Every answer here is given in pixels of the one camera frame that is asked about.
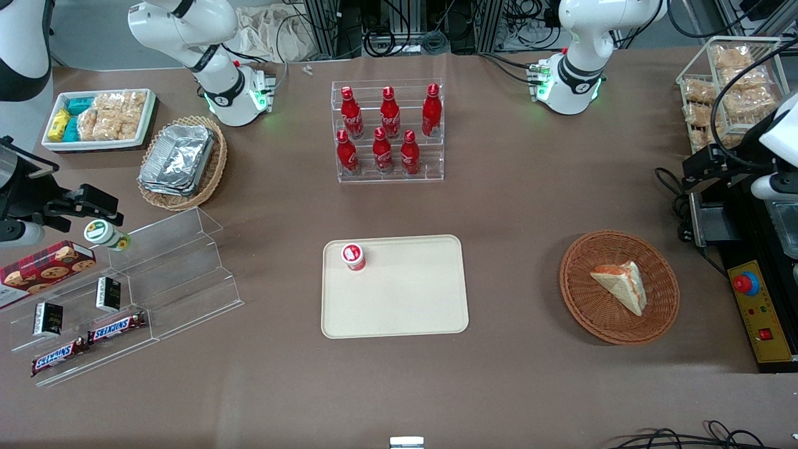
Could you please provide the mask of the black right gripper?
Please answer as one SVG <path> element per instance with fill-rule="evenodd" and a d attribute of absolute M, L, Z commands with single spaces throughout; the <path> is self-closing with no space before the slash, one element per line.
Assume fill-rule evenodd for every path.
<path fill-rule="evenodd" d="M 14 139 L 3 136 L 2 146 L 2 220 L 51 225 L 49 216 L 92 217 L 123 225 L 118 199 L 92 185 L 76 190 L 61 188 L 52 174 L 60 166 L 43 157 L 18 148 Z"/>

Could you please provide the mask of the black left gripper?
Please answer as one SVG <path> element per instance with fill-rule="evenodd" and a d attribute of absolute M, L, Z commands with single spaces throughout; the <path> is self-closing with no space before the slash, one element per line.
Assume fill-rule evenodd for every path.
<path fill-rule="evenodd" d="M 742 137 L 739 145 L 729 150 L 730 156 L 723 156 L 713 148 L 702 148 L 682 162 L 682 190 L 691 191 L 705 181 L 721 177 L 724 163 L 728 162 L 731 173 L 724 177 L 724 187 L 732 188 L 744 181 L 750 174 L 753 190 L 778 190 L 780 188 L 780 157 L 767 144 L 760 141 L 769 135 L 779 123 L 777 117 L 766 117 L 752 126 Z"/>

